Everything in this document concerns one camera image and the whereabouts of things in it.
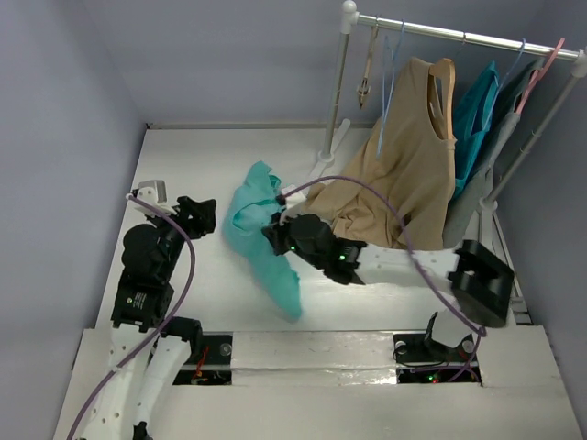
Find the teal t shirt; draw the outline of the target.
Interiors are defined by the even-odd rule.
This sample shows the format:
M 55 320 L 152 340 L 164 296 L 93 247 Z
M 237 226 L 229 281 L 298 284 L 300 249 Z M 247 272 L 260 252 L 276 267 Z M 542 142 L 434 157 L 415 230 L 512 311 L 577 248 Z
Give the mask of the teal t shirt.
M 222 233 L 229 247 L 245 258 L 254 279 L 290 321 L 302 316 L 300 281 L 287 257 L 274 254 L 262 228 L 282 211 L 277 202 L 282 181 L 263 161 L 254 163 L 234 191 Z

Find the light blue wire hanger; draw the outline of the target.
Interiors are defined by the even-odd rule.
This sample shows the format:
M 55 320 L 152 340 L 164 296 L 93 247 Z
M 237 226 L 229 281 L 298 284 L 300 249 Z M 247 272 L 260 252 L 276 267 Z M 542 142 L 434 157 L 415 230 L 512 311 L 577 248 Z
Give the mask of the light blue wire hanger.
M 390 38 L 385 37 L 382 50 L 382 114 L 380 119 L 380 132 L 377 142 L 376 159 L 382 156 L 384 133 L 387 125 L 387 119 L 393 100 L 393 91 L 395 87 L 396 58 L 402 46 L 404 38 L 405 20 L 401 21 L 400 35 L 395 43 L 391 46 Z

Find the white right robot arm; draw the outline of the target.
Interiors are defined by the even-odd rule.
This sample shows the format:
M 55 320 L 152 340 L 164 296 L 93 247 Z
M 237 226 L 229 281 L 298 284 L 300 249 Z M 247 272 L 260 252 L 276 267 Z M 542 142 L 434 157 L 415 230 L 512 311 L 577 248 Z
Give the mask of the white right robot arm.
M 424 286 L 450 295 L 422 337 L 430 358 L 445 358 L 478 330 L 507 325 L 515 273 L 475 240 L 440 251 L 378 247 L 335 236 L 314 214 L 275 214 L 261 232 L 275 255 L 293 252 L 338 284 Z

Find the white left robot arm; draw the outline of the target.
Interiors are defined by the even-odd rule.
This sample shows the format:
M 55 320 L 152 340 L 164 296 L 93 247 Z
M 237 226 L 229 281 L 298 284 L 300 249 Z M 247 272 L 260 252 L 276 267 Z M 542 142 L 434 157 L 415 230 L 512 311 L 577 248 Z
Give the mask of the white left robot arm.
M 203 351 L 202 326 L 177 316 L 172 274 L 184 249 L 216 229 L 216 200 L 187 196 L 167 207 L 135 190 L 128 200 L 146 216 L 123 237 L 123 271 L 111 314 L 108 371 L 68 433 L 71 439 L 150 439 L 154 418 L 185 362 Z

